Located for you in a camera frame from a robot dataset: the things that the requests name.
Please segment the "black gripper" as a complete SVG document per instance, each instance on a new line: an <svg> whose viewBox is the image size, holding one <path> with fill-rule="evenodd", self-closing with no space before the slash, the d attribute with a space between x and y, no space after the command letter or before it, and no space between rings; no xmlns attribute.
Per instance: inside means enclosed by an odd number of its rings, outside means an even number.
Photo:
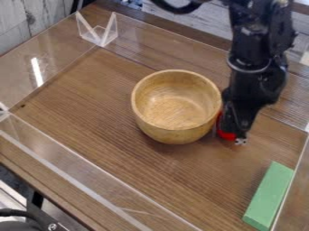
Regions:
<svg viewBox="0 0 309 231"><path fill-rule="evenodd" d="M262 66L229 57L227 64L231 73L229 86L222 91L219 129L225 133L233 132L234 114L235 144L245 145L257 112L278 102L288 83L289 64L285 57L269 59Z"/></svg>

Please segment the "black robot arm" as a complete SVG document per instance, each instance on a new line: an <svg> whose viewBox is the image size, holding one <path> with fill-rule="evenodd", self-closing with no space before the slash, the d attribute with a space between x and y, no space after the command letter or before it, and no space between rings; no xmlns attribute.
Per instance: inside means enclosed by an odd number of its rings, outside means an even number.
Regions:
<svg viewBox="0 0 309 231"><path fill-rule="evenodd" d="M297 32L292 0L219 1L229 9L231 44L230 79L221 93L217 135L242 145L259 111L278 102L286 86L286 50L293 46Z"/></svg>

